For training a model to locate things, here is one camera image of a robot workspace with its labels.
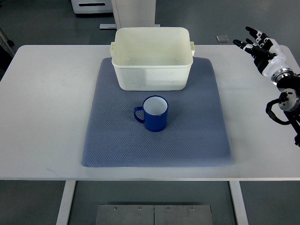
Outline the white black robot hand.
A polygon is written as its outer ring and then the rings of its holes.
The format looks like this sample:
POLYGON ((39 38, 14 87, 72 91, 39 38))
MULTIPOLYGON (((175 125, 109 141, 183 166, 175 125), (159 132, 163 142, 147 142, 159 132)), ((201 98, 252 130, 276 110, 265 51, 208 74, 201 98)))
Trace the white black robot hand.
POLYGON ((245 42, 233 40, 233 43, 252 56, 254 64, 263 76, 277 75, 290 71, 286 56, 279 44, 265 33, 251 27, 246 27, 255 41, 246 39, 245 42))

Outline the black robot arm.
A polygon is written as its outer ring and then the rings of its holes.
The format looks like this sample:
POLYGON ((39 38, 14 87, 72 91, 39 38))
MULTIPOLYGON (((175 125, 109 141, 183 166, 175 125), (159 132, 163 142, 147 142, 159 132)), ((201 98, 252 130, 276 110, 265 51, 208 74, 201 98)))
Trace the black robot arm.
POLYGON ((266 105, 266 113, 280 125, 291 125, 296 132, 295 145, 300 145, 300 75, 295 74, 289 68, 276 71, 271 76, 271 81, 281 92, 279 98, 270 101, 266 105), (284 112, 287 121, 279 119, 272 111, 273 105, 277 104, 284 112))

